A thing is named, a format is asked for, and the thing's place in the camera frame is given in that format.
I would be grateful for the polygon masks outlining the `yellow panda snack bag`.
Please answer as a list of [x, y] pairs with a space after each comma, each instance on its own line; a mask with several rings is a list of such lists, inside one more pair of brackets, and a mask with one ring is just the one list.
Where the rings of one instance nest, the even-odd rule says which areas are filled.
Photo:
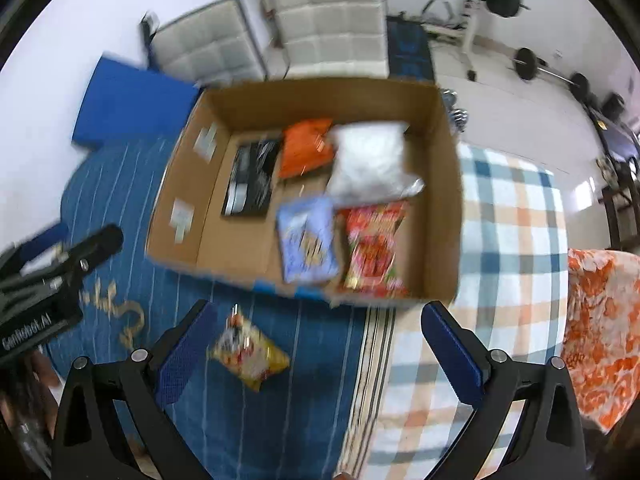
[[232, 375], [258, 392], [262, 383], [290, 367], [290, 357], [257, 328], [235, 304], [219, 337], [207, 350]]

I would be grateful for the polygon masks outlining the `red snack bag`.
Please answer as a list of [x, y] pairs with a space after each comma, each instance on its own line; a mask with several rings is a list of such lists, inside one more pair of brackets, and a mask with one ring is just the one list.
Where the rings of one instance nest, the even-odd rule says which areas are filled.
[[408, 202], [401, 200], [338, 212], [349, 250], [342, 289], [382, 298], [408, 294], [397, 271], [396, 250], [396, 232], [407, 211]]

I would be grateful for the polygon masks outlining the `blue tissue pack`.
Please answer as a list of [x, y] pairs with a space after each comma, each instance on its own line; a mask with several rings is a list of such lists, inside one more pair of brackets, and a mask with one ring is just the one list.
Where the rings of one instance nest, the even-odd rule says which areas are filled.
[[277, 212], [283, 281], [316, 284], [336, 278], [340, 266], [333, 248], [333, 203], [328, 196], [299, 198]]

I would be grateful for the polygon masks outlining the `black snack bag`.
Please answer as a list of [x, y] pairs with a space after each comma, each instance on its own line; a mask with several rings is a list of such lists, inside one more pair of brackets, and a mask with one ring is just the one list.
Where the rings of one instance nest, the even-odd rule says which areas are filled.
[[223, 217], [265, 217], [280, 148], [277, 139], [262, 139], [238, 147], [221, 207]]

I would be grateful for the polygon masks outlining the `white plastic bag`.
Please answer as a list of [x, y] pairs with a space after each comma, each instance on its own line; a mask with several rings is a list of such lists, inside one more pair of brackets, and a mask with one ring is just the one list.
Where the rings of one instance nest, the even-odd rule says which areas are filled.
[[423, 180], [405, 170], [406, 122], [353, 122], [329, 131], [334, 150], [326, 195], [336, 208], [384, 204], [418, 195]]

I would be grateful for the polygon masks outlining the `orange snack bag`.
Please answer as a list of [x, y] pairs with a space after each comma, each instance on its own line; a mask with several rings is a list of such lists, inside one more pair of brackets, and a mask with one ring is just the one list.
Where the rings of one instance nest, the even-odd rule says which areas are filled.
[[329, 118], [306, 119], [283, 130], [280, 179], [297, 178], [333, 162], [335, 151], [328, 139]]

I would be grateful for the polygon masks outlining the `blue striped cloth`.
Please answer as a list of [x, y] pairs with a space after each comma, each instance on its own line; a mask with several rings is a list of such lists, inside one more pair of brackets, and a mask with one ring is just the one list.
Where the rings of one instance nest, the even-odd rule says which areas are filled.
[[162, 140], [100, 148], [68, 181], [61, 218], [70, 240], [115, 223], [124, 244], [86, 279], [82, 321], [51, 341], [47, 354], [61, 374], [78, 356], [119, 361], [152, 346], [198, 300], [222, 313], [239, 306], [290, 357], [290, 366], [252, 390], [203, 351], [169, 418], [216, 479], [332, 478], [360, 364], [392, 333], [393, 312], [260, 294], [152, 263], [144, 252], [146, 231], [171, 151]]

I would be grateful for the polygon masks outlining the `plaid checkered cloth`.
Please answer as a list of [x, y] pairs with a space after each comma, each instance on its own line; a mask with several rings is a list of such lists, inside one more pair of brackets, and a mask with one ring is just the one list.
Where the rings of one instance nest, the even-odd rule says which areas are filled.
[[[458, 145], [463, 186], [459, 287], [450, 312], [489, 349], [544, 363], [566, 322], [567, 235], [553, 174]], [[419, 306], [371, 309], [337, 469], [359, 479], [421, 479], [471, 416], [437, 365]]]

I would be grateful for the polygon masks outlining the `blue cushion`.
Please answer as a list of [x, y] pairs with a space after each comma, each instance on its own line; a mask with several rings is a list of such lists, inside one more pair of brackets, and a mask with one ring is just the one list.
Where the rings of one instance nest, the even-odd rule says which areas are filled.
[[72, 142], [97, 150], [139, 140], [175, 140], [199, 94], [193, 84], [103, 55], [82, 98]]

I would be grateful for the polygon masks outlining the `orange floral towel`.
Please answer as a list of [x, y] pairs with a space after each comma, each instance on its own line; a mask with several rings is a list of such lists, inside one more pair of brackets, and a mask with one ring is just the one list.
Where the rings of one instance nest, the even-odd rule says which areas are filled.
[[562, 359], [582, 417], [605, 434], [639, 394], [639, 257], [604, 249], [568, 252]]

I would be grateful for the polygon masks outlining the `dark wooden chair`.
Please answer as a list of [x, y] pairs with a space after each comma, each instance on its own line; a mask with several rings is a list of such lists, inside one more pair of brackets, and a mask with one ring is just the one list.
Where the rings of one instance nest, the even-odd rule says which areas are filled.
[[[639, 248], [639, 162], [634, 156], [622, 162], [604, 156], [596, 160], [605, 186], [598, 202], [604, 207], [608, 222], [610, 248], [633, 252]], [[620, 230], [622, 214], [632, 214], [634, 234], [623, 236]]]

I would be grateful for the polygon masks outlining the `chrome dumbbell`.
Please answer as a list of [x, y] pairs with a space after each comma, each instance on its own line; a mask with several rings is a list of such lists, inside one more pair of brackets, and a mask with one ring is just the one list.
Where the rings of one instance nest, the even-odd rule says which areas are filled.
[[455, 134], [464, 133], [469, 121], [469, 113], [464, 108], [458, 107], [458, 94], [452, 89], [440, 89], [440, 96], [446, 108], [451, 131]]

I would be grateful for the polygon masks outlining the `left white padded chair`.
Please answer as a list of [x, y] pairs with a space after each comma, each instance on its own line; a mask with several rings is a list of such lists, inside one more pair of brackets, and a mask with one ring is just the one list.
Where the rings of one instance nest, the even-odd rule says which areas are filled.
[[149, 12], [139, 29], [151, 70], [200, 87], [269, 77], [242, 0], [217, 0], [163, 25]]

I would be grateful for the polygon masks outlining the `white padded chair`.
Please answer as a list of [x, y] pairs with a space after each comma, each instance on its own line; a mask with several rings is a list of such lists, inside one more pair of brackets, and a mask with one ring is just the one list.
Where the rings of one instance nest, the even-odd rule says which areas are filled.
[[151, 70], [200, 87], [269, 77], [242, 0], [217, 0], [163, 25], [149, 12], [139, 29]]
[[271, 0], [288, 78], [390, 76], [386, 0]]

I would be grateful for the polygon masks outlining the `floor barbell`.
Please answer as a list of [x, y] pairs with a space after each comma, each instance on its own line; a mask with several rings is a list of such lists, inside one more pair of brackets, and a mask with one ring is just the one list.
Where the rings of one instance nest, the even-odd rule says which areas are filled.
[[578, 102], [584, 102], [590, 95], [590, 82], [582, 73], [572, 73], [565, 76], [556, 70], [552, 70], [541, 58], [529, 48], [519, 48], [512, 58], [513, 69], [518, 78], [524, 81], [532, 81], [539, 75], [549, 76], [567, 85], [570, 94]]

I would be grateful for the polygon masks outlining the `black weight bench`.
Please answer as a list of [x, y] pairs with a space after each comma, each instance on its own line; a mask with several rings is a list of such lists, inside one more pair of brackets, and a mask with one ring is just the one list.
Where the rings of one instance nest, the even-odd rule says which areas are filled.
[[431, 49], [421, 23], [389, 15], [386, 26], [390, 76], [434, 82]]

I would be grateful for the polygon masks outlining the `right white padded chair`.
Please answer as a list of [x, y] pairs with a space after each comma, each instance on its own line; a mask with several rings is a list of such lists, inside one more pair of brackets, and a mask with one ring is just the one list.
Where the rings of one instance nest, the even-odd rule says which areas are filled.
[[390, 76], [386, 0], [271, 0], [288, 78]]

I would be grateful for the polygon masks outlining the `white barbell rack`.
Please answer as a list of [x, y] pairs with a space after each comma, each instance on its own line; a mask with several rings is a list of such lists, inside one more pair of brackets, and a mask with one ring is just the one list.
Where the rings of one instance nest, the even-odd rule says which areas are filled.
[[426, 32], [450, 39], [459, 47], [459, 58], [469, 81], [477, 78], [471, 54], [483, 3], [483, 0], [463, 0], [459, 21], [456, 21], [454, 8], [448, 0], [428, 0], [420, 14]]

